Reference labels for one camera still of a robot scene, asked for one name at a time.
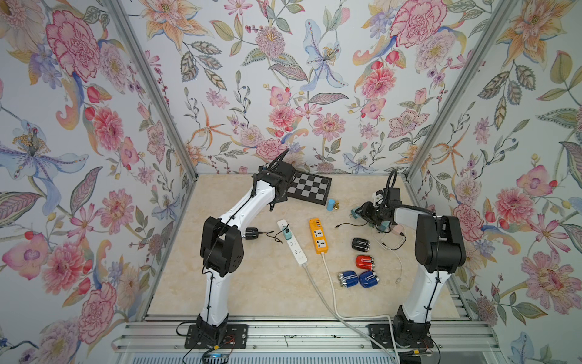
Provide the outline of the teal USB charger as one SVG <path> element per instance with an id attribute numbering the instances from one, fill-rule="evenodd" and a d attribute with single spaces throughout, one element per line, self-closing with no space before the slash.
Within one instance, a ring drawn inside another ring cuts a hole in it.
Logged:
<path id="1" fill-rule="evenodd" d="M 389 223 L 389 221 L 385 221 L 385 222 L 384 222 L 384 223 L 381 225 L 381 228 L 382 228 L 382 230 L 383 230 L 383 231 L 385 231 L 385 232 L 390 232 L 390 231 L 391 231 L 391 228 L 390 228 L 390 223 Z"/>

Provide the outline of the brown charger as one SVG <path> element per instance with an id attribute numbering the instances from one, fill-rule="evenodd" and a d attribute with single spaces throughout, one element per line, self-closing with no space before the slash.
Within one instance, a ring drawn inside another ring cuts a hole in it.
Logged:
<path id="1" fill-rule="evenodd" d="M 399 236 L 404 236 L 405 231 L 406 229 L 401 224 L 398 224 L 392 228 L 391 233 Z"/>

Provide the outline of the black electric shaver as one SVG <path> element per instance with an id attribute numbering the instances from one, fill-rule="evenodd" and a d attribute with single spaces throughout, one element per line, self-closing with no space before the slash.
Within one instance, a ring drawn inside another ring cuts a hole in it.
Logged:
<path id="1" fill-rule="evenodd" d="M 256 240 L 259 238 L 260 234 L 261 232 L 259 231 L 259 229 L 257 229 L 257 227 L 248 227 L 245 230 L 244 239 L 249 241 Z"/>
<path id="2" fill-rule="evenodd" d="M 351 247 L 353 250 L 357 250 L 362 253 L 367 253 L 370 250 L 370 242 L 364 238 L 353 238 L 351 242 Z"/>

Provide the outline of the red electric shaver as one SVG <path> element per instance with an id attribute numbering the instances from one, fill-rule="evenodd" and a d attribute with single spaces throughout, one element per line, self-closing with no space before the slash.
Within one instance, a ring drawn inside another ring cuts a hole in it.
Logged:
<path id="1" fill-rule="evenodd" d="M 356 256 L 356 267 L 363 270 L 373 271 L 375 267 L 374 258 L 371 256 L 358 255 Z"/>

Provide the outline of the blue electric shaver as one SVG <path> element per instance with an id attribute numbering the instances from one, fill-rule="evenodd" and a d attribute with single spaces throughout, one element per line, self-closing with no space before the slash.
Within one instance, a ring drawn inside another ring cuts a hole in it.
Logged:
<path id="1" fill-rule="evenodd" d="M 372 270 L 364 271 L 359 275 L 359 283 L 363 288 L 372 288 L 378 285 L 379 280 L 379 277 Z"/>
<path id="2" fill-rule="evenodd" d="M 343 271 L 337 277 L 343 288 L 351 288 L 359 284 L 359 276 L 354 271 Z"/>

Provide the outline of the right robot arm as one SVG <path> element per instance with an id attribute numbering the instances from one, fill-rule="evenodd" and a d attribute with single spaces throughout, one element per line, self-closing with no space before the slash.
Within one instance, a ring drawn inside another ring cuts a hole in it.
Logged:
<path id="1" fill-rule="evenodd" d="M 466 261 L 460 221 L 453 215 L 438 216 L 417 206 L 403 204 L 398 188 L 387 187 L 375 202 L 366 202 L 355 214 L 385 232 L 398 226 L 415 229 L 417 275 L 407 300 L 393 319 L 395 342 L 402 347 L 429 344 L 433 307 L 447 280 Z"/>

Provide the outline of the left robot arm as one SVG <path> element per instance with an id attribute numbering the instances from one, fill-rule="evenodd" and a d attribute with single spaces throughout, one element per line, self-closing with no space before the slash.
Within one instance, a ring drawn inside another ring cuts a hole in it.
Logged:
<path id="1" fill-rule="evenodd" d="M 194 326 L 198 342 L 218 346 L 227 334 L 227 299 L 231 276 L 244 258 L 246 229 L 265 207 L 274 209 L 287 201 L 287 190 L 294 181 L 295 168 L 284 161 L 288 150 L 253 174 L 249 191 L 218 218 L 205 220 L 200 256 L 206 276 L 204 307 Z"/>

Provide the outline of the black white chessboard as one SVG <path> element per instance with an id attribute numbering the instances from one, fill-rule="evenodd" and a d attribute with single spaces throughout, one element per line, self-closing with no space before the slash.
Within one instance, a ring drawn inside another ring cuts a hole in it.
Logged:
<path id="1" fill-rule="evenodd" d="M 331 185 L 330 177 L 297 172 L 287 189 L 287 196 L 324 206 L 327 203 Z"/>

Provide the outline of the white power strip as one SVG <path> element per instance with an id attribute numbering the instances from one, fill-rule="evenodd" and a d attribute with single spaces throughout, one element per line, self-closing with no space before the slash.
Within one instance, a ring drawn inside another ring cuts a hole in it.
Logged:
<path id="1" fill-rule="evenodd" d="M 291 230 L 290 225 L 289 225 L 289 223 L 286 220 L 280 220 L 280 221 L 278 221 L 277 222 L 277 225 L 278 225 L 278 227 L 280 229 L 280 232 L 282 234 L 283 234 L 283 229 L 285 229 L 285 227 L 289 227 L 289 229 Z M 307 265 L 307 262 L 308 262 L 308 259 L 307 259 L 306 254 L 304 253 L 301 245 L 299 244 L 299 242 L 298 242 L 298 240 L 296 238 L 296 235 L 293 233 L 292 239 L 290 241 L 287 241 L 285 239 L 285 241 L 286 241 L 286 244 L 288 245 L 291 253 L 293 254 L 295 260 L 297 261 L 298 265 L 300 265 L 300 266 L 306 266 Z"/>

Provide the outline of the blue cylinder block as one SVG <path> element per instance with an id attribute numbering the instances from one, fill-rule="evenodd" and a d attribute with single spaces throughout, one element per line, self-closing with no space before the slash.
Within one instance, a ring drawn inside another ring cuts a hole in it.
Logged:
<path id="1" fill-rule="evenodd" d="M 333 211 L 335 210 L 335 206 L 336 206 L 336 201 L 334 199 L 329 199 L 327 200 L 327 211 Z"/>

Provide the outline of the teal charger on white strip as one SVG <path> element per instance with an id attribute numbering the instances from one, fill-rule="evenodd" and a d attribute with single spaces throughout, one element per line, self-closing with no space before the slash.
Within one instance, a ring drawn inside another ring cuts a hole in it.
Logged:
<path id="1" fill-rule="evenodd" d="M 291 232 L 289 227 L 285 227 L 285 229 L 283 229 L 283 236 L 287 241 L 290 241 L 292 239 L 293 233 Z"/>

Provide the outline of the orange power strip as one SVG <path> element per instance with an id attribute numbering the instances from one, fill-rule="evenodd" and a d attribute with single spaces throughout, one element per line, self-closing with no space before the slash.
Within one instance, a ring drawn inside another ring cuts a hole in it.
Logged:
<path id="1" fill-rule="evenodd" d="M 309 220 L 310 232 L 312 233 L 312 239 L 314 242 L 315 250 L 317 254 L 325 254 L 328 252 L 329 245 L 324 234 L 323 226 L 321 220 L 318 218 L 311 218 Z"/>

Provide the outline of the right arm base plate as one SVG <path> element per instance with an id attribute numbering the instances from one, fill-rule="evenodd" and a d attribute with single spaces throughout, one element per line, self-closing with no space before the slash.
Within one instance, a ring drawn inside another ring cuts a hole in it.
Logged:
<path id="1" fill-rule="evenodd" d="M 408 323 L 404 324 L 369 324 L 368 334 L 383 347 L 394 348 L 392 336 L 397 348 L 406 350 L 433 349 L 434 343 L 430 337 L 430 324 Z"/>

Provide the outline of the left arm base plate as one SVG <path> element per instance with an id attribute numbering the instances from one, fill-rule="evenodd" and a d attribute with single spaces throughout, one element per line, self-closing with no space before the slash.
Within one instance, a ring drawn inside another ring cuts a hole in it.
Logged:
<path id="1" fill-rule="evenodd" d="M 246 349 L 249 338 L 248 325 L 227 324 L 223 327 L 195 324 L 189 326 L 185 349 Z"/>

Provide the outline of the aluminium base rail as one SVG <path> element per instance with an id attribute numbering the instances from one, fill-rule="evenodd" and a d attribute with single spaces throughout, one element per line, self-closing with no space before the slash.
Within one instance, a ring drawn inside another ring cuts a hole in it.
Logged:
<path id="1" fill-rule="evenodd" d="M 125 326 L 112 343 L 118 363 L 505 363 L 493 331 L 476 321 L 436 321 L 427 343 L 399 354 L 329 319 L 238 319 L 218 348 L 193 344 L 184 319 L 158 318 Z"/>

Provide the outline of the left aluminium corner post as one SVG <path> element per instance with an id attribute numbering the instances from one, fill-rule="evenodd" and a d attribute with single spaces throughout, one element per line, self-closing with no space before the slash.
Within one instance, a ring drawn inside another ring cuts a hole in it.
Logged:
<path id="1" fill-rule="evenodd" d="M 146 92 L 161 116 L 162 124 L 166 127 L 170 140 L 175 146 L 175 150 L 184 171 L 186 171 L 188 176 L 196 182 L 198 177 L 196 168 L 193 166 L 189 154 L 186 151 L 185 144 L 183 143 L 177 130 L 177 126 L 174 123 L 168 103 L 165 101 L 162 91 L 157 86 L 156 77 L 149 66 L 146 55 L 136 37 L 133 27 L 131 26 L 129 15 L 125 12 L 121 1 L 105 0 L 104 3 L 112 17 L 118 33 L 120 33 L 121 39 L 126 42 L 129 48 L 128 52 L 130 57 L 136 65 L 139 76 L 143 79 L 143 85 Z"/>

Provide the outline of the aluminium corner post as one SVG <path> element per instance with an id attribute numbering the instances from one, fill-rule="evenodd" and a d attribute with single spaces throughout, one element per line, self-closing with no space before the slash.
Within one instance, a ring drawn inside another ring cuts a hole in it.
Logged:
<path id="1" fill-rule="evenodd" d="M 149 66 L 146 55 L 136 37 L 133 27 L 131 26 L 129 15 L 125 12 L 121 1 L 105 0 L 104 3 L 112 17 L 118 33 L 120 33 L 121 39 L 126 42 L 129 48 L 128 52 L 130 57 L 136 65 L 139 76 L 143 79 L 143 85 L 146 92 L 161 116 L 162 124 L 166 127 L 170 140 L 175 146 L 175 150 L 184 171 L 186 171 L 188 176 L 196 182 L 198 177 L 196 168 L 193 166 L 189 154 L 186 151 L 185 144 L 183 143 L 177 130 L 177 126 L 174 123 L 168 103 L 165 101 L 162 91 L 157 86 L 156 77 Z"/>
<path id="2" fill-rule="evenodd" d="M 462 99 L 463 94 L 477 75 L 487 53 L 495 43 L 497 34 L 500 32 L 501 27 L 507 21 L 515 7 L 515 5 L 512 4 L 512 1 L 497 1 L 497 3 L 498 6 L 493 10 L 489 21 L 485 24 L 482 35 L 476 43 L 476 46 L 473 48 L 473 56 L 468 59 L 467 65 L 463 68 L 462 72 L 459 74 L 459 78 L 451 87 L 450 95 L 446 98 L 442 109 L 437 113 L 435 122 L 430 127 L 429 133 L 426 138 L 424 138 L 424 142 L 418 150 L 418 154 L 410 165 L 405 178 L 407 183 L 410 183 L 412 179 L 420 173 L 421 166 L 427 158 L 434 141 L 440 135 L 441 130 L 444 128 L 447 120 L 453 113 L 454 108 Z"/>

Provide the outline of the right aluminium corner post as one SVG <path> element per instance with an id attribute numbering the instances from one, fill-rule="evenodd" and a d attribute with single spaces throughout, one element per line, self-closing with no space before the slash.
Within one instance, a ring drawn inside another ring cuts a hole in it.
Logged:
<path id="1" fill-rule="evenodd" d="M 435 122 L 430 127 L 429 133 L 426 138 L 424 138 L 424 142 L 418 150 L 418 154 L 410 165 L 405 178 L 407 183 L 410 183 L 412 179 L 420 173 L 421 166 L 427 158 L 434 141 L 440 135 L 441 130 L 444 128 L 447 120 L 453 113 L 454 108 L 462 99 L 463 94 L 477 75 L 487 53 L 495 43 L 497 34 L 500 32 L 501 27 L 507 21 L 515 7 L 515 5 L 512 4 L 512 1 L 497 1 L 497 3 L 498 6 L 493 10 L 489 21 L 485 24 L 482 35 L 476 43 L 476 46 L 473 48 L 473 56 L 468 59 L 467 65 L 463 68 L 462 72 L 459 74 L 459 78 L 451 87 L 450 95 L 446 98 L 442 109 L 437 113 Z"/>

